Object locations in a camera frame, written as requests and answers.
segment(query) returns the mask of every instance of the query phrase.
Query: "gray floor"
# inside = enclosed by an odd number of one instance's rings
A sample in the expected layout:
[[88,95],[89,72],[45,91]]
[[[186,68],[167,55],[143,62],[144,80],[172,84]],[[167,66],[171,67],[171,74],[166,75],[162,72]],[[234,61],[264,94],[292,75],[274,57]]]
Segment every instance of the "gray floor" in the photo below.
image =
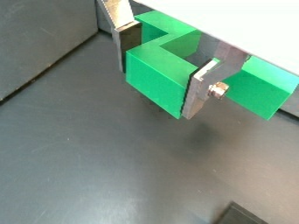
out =
[[0,223],[212,223],[235,200],[296,224],[299,121],[211,100],[172,119],[97,35],[0,108]]

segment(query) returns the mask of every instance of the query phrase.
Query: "green block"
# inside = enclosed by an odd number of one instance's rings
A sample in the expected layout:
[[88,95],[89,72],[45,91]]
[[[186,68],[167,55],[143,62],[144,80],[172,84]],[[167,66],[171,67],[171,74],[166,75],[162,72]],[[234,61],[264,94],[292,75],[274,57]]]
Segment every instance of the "green block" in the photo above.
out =
[[[190,76],[198,69],[184,58],[195,53],[202,33],[158,11],[135,19],[143,23],[143,44],[126,54],[126,80],[179,119]],[[270,119],[295,91],[299,78],[251,57],[224,82],[230,85],[227,97]]]
[[242,71],[223,82],[230,85],[227,97],[268,120],[295,91],[299,78],[251,57]]
[[126,54],[126,81],[175,117],[182,117],[191,73],[184,60],[202,33],[158,11],[135,17],[143,23],[143,44]]

